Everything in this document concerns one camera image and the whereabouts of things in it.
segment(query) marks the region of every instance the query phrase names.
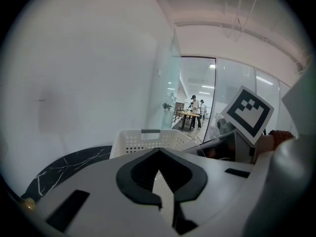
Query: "black slot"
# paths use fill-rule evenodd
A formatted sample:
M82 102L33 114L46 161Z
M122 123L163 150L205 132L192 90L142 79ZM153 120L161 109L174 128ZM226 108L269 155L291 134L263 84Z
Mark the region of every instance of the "black slot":
M256 148L250 148L249 149L249 156L255 156L255 151L256 151Z
M240 176L240 177L244 177L244 178L248 178L248 176L250 175L250 172L246 172L246 171L242 171L242 170L238 170L238 169L233 169L233 168L228 168L225 170L226 173L235 175L235 176Z
M53 228L64 232L90 193L75 190L46 220Z

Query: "floor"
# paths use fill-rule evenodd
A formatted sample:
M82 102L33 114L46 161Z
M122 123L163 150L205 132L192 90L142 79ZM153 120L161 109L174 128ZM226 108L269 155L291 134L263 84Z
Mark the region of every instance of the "floor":
M201 129L198 129L198 120L197 123L195 125L195 128L191 128L191 131L181 131L183 132L185 135L189 136L191 139L194 139L195 137L198 137L202 142L204 140L204 136L206 134L206 129L207 129L207 124L208 124L209 119L205 119L204 123L202 124L202 120L201 120ZM189 130L190 128L190 122L191 120L186 120L186 124L185 124L185 128L187 130ZM179 127L182 126L182 120L180 120L174 127L173 129L179 129Z
M172 122L172 125L171 125L171 129L173 129L177 123L179 123L180 119L177 117L176 121L175 122Z

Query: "black curved handle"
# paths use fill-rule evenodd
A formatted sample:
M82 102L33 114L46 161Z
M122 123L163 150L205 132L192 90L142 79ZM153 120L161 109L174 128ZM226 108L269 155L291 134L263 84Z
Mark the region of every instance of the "black curved handle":
M158 170L174 193L175 203L196 199L207 183L207 175L201 167L166 149L156 148L118 170L118 188L135 203L161 208L160 197L152 193Z

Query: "wooden table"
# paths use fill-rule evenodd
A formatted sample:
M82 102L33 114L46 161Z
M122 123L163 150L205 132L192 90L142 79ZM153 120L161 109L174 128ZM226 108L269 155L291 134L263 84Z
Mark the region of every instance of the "wooden table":
M182 121L182 126L181 128L179 127L180 130L183 130L184 131L184 124L186 122L186 119L187 119L187 116L193 116L193 117L199 117L199 114L193 114L192 112L177 112L179 114L183 114L183 121Z

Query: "ceiling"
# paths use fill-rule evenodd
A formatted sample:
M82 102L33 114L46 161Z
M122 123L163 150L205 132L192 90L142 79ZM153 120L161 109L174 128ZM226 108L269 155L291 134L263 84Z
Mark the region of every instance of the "ceiling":
M213 92L212 88L204 86L215 85L215 68L210 68L210 65L215 65L215 59L182 57L181 71L188 80L189 94L196 94L199 91Z
M283 0L241 0L238 12L239 1L163 0L163 8L177 26L203 24L231 28L236 21L235 30L241 31L244 27L243 32L288 55L298 64L298 72L304 69L313 56L313 49L304 28L288 5ZM235 41L238 41L237 37L231 36Z

